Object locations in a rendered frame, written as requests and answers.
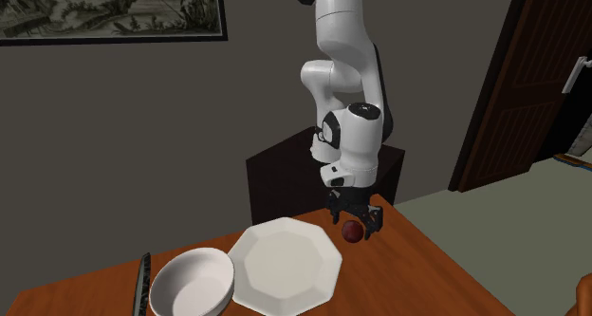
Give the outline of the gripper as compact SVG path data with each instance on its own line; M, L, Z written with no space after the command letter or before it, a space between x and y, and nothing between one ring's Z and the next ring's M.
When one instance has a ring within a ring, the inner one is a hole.
M330 189L326 208L332 215L332 223L340 220L340 212L361 213L360 221L365 232L364 239L368 240L374 232L379 232L383 225L383 209L381 206L370 205L371 187L333 187Z

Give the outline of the dark red apple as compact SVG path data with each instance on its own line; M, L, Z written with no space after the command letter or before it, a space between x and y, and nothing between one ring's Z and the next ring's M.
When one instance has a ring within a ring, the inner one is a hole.
M364 227L355 220L348 220L342 225L342 238L348 243L358 243L364 238Z

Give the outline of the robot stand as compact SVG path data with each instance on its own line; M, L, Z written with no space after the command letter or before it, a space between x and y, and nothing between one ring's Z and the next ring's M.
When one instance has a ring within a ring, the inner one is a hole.
M323 165L310 153L313 135L308 127L246 160L254 225L326 210L329 189L320 176Z

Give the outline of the white angular plate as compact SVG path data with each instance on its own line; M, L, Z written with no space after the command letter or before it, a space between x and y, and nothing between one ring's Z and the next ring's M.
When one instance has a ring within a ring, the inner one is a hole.
M299 316L328 302L342 265L323 228L289 217L247 228L229 257L233 301L264 316Z

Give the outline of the white bowl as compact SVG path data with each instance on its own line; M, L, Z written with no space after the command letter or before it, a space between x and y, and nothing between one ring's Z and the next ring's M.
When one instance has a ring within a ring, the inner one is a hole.
M220 316L234 292L235 268L215 248L185 251L157 274L149 293L155 316Z

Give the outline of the brown wooden door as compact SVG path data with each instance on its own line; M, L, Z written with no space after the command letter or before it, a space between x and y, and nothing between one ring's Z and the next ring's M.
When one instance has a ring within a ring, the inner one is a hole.
M590 50L592 0L511 0L450 190L527 172Z

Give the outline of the dark patterned knife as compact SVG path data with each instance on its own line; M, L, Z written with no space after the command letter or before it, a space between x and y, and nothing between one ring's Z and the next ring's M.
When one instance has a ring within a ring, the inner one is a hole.
M146 316L151 279L151 253L142 255L135 287L132 316Z

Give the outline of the brown wooden chair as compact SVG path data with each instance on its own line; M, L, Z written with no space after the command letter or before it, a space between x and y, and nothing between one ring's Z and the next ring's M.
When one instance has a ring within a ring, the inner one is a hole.
M592 316L592 272L580 279L576 286L576 303L565 316Z

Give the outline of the framed landscape picture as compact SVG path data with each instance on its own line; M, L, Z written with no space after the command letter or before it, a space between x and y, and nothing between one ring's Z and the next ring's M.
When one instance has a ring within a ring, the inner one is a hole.
M0 46L227 39L223 0L0 0Z

